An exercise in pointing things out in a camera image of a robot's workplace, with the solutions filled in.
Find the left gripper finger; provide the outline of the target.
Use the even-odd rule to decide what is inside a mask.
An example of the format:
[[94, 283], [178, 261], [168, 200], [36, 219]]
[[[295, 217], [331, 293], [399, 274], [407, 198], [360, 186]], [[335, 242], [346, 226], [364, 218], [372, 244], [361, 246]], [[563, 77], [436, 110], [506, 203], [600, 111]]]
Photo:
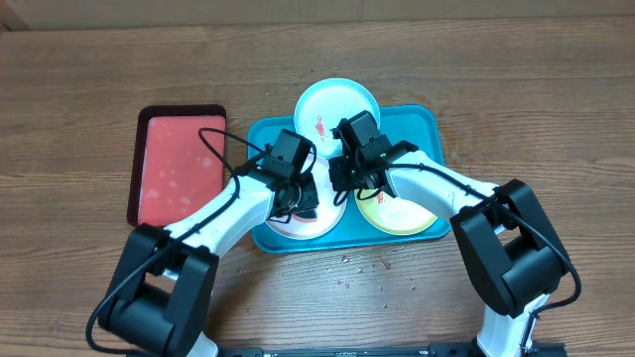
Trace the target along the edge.
[[292, 203], [292, 202], [282, 202], [277, 206], [277, 216], [293, 216], [294, 214], [302, 213], [305, 211], [305, 208], [301, 204]]
[[318, 189], [312, 174], [309, 174], [300, 182], [301, 199], [300, 209], [316, 209], [319, 205]]

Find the dark green sponge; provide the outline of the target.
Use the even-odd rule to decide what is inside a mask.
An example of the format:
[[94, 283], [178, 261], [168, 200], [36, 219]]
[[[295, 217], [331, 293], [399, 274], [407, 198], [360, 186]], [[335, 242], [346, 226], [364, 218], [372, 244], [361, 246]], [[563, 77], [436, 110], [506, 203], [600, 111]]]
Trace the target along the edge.
[[315, 222], [318, 220], [317, 211], [313, 209], [294, 209], [292, 211], [292, 218], [301, 222]]

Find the white plate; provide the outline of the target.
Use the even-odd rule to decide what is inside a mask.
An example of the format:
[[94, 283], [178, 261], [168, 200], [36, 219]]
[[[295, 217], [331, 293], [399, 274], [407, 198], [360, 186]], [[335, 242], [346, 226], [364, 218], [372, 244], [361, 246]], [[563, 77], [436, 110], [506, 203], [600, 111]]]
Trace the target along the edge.
[[328, 175], [328, 161], [317, 157], [312, 169], [312, 175], [317, 185], [318, 206], [316, 218], [305, 218], [294, 214], [289, 223], [277, 223], [268, 220], [267, 226], [284, 237], [294, 240], [309, 240], [326, 234], [343, 216], [346, 204], [335, 206], [333, 201], [336, 191]]

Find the yellow-green plate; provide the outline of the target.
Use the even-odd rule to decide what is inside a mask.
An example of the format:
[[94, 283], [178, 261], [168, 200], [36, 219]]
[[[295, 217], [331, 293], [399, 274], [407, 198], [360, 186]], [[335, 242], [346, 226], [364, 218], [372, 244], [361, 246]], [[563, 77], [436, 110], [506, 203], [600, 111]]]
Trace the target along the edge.
[[421, 233], [438, 220], [419, 204], [378, 189], [358, 189], [354, 198], [361, 215], [373, 227], [391, 235]]

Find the light blue plate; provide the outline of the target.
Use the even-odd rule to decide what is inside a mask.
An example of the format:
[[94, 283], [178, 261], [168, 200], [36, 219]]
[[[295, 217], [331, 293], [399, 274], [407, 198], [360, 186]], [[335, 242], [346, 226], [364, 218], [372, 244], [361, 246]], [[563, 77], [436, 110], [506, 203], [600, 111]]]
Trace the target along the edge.
[[295, 131], [317, 146], [317, 154], [330, 159], [342, 155], [342, 144], [333, 138], [341, 119], [362, 111], [372, 114], [380, 127], [381, 115], [374, 96], [360, 83], [346, 78], [328, 78], [311, 85], [298, 99], [294, 112]]

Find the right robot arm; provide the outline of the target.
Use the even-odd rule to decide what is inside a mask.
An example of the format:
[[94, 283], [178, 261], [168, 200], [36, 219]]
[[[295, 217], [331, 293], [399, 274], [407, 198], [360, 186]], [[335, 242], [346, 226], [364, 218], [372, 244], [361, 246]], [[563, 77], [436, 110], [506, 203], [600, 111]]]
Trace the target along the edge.
[[538, 198], [512, 179], [503, 185], [454, 172], [415, 145], [348, 149], [329, 162], [337, 191], [380, 188], [450, 224], [463, 264], [485, 304], [473, 356], [543, 356], [532, 340], [540, 314], [576, 301], [581, 282]]

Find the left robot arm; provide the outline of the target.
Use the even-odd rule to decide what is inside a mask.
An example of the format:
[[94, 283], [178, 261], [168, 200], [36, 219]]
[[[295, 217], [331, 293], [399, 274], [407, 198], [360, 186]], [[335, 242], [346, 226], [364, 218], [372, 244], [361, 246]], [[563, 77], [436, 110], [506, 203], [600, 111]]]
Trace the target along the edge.
[[128, 355], [214, 356], [207, 309], [219, 260], [252, 228], [271, 217], [312, 211], [318, 191], [310, 174], [277, 178], [257, 169], [235, 176], [191, 216], [129, 235], [107, 293], [91, 314], [85, 339], [95, 351], [95, 326], [130, 343]]

